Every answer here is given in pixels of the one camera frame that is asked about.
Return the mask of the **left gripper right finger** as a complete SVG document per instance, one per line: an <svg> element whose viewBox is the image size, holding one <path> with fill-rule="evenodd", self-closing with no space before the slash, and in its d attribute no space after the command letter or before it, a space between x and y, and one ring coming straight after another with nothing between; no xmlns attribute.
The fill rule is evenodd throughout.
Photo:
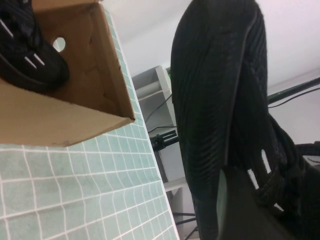
<svg viewBox="0 0 320 240"><path fill-rule="evenodd" d="M302 156L302 170L299 176L300 240L320 238L320 157Z"/></svg>

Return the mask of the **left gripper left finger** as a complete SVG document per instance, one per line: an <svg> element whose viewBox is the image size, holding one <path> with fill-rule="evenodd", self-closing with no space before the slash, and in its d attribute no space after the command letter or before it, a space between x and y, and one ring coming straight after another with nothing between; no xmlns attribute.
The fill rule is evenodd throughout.
<svg viewBox="0 0 320 240"><path fill-rule="evenodd" d="M217 205L219 240L295 240L289 231L258 206L247 175L234 167L221 172L225 200Z"/></svg>

